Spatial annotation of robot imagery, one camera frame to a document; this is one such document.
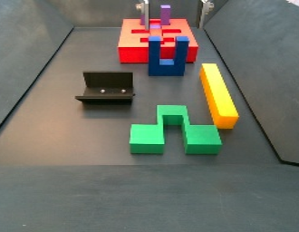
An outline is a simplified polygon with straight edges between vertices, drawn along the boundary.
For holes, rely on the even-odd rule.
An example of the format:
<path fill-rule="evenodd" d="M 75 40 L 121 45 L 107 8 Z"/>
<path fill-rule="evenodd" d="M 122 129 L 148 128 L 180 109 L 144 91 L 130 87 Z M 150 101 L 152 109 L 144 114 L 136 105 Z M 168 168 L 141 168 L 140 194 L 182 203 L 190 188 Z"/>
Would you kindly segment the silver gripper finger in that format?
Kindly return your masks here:
<path fill-rule="evenodd" d="M 200 23 L 198 23 L 200 28 L 202 28 L 204 26 L 205 16 L 210 13 L 213 9 L 214 9 L 213 0 L 201 0 L 201 17 L 200 17 Z"/>
<path fill-rule="evenodd" d="M 140 12 L 140 24 L 149 29 L 149 0 L 138 0 L 136 10 Z"/>

